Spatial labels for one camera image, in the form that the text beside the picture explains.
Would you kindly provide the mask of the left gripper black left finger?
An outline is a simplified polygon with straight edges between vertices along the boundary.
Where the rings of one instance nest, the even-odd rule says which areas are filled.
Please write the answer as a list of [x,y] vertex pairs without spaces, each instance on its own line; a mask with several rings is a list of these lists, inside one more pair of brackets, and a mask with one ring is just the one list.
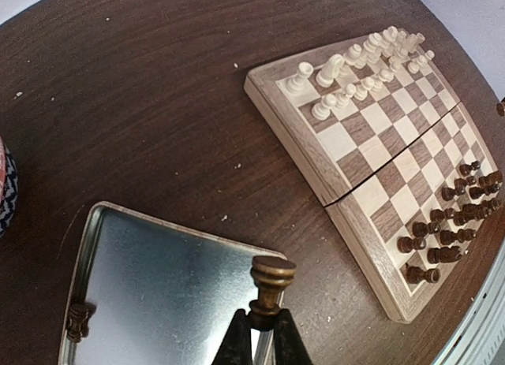
[[244,309],[238,309],[230,322],[212,365],[252,365],[251,325]]

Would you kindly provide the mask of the black chess piece corner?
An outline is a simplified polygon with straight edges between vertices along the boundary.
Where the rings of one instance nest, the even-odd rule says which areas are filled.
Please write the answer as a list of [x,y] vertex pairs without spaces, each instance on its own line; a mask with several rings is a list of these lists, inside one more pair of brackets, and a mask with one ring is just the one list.
[[419,266],[406,267],[406,282],[411,285],[416,285],[422,281],[429,284],[436,284],[440,280],[440,271],[436,268],[423,270]]

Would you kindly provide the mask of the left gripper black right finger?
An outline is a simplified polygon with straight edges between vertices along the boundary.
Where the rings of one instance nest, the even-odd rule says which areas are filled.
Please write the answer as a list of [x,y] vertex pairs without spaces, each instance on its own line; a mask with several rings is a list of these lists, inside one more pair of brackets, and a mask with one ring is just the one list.
[[274,323],[275,363],[277,365],[312,365],[293,316],[281,309]]

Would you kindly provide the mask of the black pawn file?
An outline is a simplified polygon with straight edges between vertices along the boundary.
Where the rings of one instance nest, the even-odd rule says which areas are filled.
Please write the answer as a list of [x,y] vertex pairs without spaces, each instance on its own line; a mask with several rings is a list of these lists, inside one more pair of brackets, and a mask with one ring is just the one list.
[[443,220],[453,219],[455,216],[456,210],[453,208],[447,208],[444,210],[434,209],[430,212],[430,219],[432,222],[441,222]]
[[448,186],[444,186],[441,188],[441,196],[445,201],[451,201],[457,196],[463,196],[466,193],[466,188],[450,188]]
[[466,178],[457,178],[454,180],[454,187],[456,189],[466,188],[477,183],[475,176],[468,176]]
[[463,163],[459,166],[459,172],[462,176],[468,177],[472,172],[476,172],[481,168],[479,161],[473,161],[470,164]]
[[440,224],[438,222],[414,222],[412,224],[412,232],[415,237],[426,237],[427,235],[437,234],[440,232]]

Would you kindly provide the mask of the wooden chess board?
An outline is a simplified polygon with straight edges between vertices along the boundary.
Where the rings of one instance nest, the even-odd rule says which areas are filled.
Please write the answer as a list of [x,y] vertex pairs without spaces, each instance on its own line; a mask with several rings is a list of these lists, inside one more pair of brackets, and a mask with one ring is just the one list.
[[[399,237],[414,238],[414,222],[434,209],[462,211],[467,203],[501,199],[500,190],[471,199],[478,178],[499,170],[468,110],[424,50],[421,33],[389,27],[251,69],[244,89],[301,171],[346,242],[387,316],[411,323],[449,278],[456,263],[431,264],[426,249],[401,253]],[[477,183],[443,200],[463,163],[479,161]],[[482,222],[441,230],[474,229]],[[436,284],[406,282],[406,267],[436,268]]]

